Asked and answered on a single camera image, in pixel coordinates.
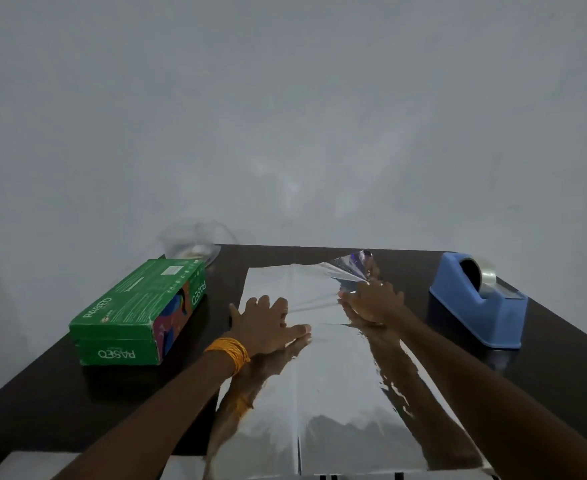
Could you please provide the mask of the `clear tape roll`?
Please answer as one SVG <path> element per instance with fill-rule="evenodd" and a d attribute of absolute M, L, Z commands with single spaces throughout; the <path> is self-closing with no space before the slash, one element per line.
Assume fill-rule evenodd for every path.
<path fill-rule="evenodd" d="M 497 273 L 494 265 L 481 257 L 465 257 L 459 261 L 463 273 L 477 291 L 478 295 L 486 299 L 497 285 Z"/>

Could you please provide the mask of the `person's right hand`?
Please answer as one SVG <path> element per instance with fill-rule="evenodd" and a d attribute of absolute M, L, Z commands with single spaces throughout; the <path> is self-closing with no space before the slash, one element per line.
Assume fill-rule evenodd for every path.
<path fill-rule="evenodd" d="M 380 280 L 358 282 L 353 291 L 342 289 L 338 301 L 365 321 L 390 325 L 410 314 L 404 294 L 395 292 L 391 283 Z"/>

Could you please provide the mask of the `person's left hand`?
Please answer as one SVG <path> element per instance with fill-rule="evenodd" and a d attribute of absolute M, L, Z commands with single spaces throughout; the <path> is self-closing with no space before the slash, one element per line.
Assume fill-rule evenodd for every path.
<path fill-rule="evenodd" d="M 288 301 L 285 298 L 277 298 L 270 303 L 270 307 L 272 310 L 270 319 L 260 319 L 259 298 L 250 298 L 241 313 L 242 327 L 230 328 L 223 337 L 233 339 L 242 345 L 250 358 L 285 348 L 288 344 L 282 343 L 282 328 L 289 326 L 286 324 Z"/>

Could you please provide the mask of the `person's right forearm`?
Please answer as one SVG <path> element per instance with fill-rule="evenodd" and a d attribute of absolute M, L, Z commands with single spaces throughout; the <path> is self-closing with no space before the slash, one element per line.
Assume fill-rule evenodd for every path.
<path fill-rule="evenodd" d="M 587 441 L 406 306 L 384 315 L 501 480 L 587 480 Z"/>

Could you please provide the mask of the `silver foil wrapping sheet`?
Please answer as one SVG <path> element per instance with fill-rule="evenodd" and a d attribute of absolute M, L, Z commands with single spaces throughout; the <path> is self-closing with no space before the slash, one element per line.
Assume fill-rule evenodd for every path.
<path fill-rule="evenodd" d="M 287 324 L 309 324 L 312 338 L 255 356 L 223 383 L 203 480 L 492 471 L 411 350 L 338 303 L 374 273 L 368 251 L 249 269 L 240 309 L 249 298 L 285 298 Z"/>

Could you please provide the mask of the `blue tape dispenser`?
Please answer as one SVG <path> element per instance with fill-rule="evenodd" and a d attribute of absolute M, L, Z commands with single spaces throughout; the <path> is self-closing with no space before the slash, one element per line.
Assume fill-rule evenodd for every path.
<path fill-rule="evenodd" d="M 529 305 L 529 297 L 512 286 L 497 282 L 486 299 L 467 279 L 459 261 L 472 255 L 442 254 L 429 291 L 480 343 L 492 349 L 518 350 Z"/>

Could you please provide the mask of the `green tissue box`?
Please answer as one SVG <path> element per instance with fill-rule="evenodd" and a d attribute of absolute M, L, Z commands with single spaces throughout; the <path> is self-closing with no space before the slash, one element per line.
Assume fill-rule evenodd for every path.
<path fill-rule="evenodd" d="M 201 259 L 147 260 L 69 324 L 81 366 L 157 366 L 207 285 Z"/>

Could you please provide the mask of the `person's left forearm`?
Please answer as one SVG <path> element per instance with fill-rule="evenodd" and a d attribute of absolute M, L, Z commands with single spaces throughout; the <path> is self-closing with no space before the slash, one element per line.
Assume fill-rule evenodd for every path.
<path fill-rule="evenodd" d="M 204 352 L 52 480 L 156 480 L 181 437 L 238 365 L 228 352 Z"/>

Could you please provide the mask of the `white panel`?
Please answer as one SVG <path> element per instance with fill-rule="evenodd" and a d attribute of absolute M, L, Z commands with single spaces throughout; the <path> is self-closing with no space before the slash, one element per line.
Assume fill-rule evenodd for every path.
<path fill-rule="evenodd" d="M 0 480 L 50 480 L 78 454 L 13 452 L 0 464 Z M 206 462 L 199 456 L 171 456 L 160 480 L 202 480 Z"/>

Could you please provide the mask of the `clear glass bowl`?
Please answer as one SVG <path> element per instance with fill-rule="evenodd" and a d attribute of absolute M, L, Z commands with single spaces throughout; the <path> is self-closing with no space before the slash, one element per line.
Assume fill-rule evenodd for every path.
<path fill-rule="evenodd" d="M 220 245 L 215 242 L 219 228 L 217 221 L 182 220 L 165 228 L 158 238 L 166 258 L 200 260 L 208 267 L 220 253 Z"/>

